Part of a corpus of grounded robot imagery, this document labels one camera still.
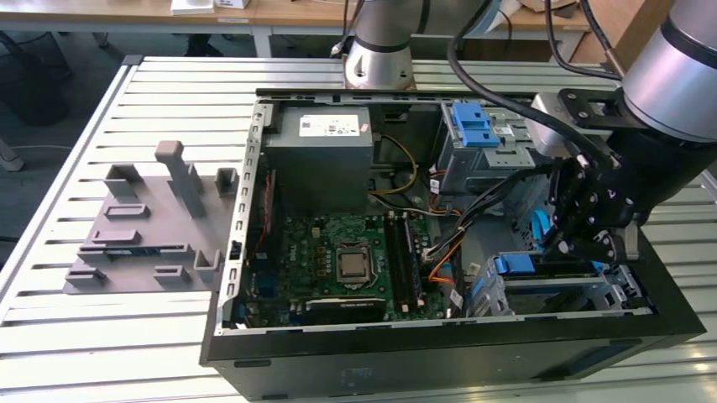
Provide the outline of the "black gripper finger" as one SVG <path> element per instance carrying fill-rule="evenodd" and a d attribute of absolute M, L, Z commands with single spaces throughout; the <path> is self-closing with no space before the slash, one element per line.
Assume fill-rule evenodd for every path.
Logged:
<path fill-rule="evenodd" d="M 614 264 L 626 259 L 623 236 L 618 231 L 626 226 L 626 204 L 596 176 L 598 172 L 587 165 L 579 191 L 579 210 L 574 214 L 572 239 L 578 257 Z"/>
<path fill-rule="evenodd" d="M 575 156 L 554 161 L 550 175 L 547 201 L 552 206 L 551 227 L 539 241 L 546 255 L 564 254 L 578 257 L 574 214 L 579 210 L 579 191 L 584 180 L 587 159 Z"/>

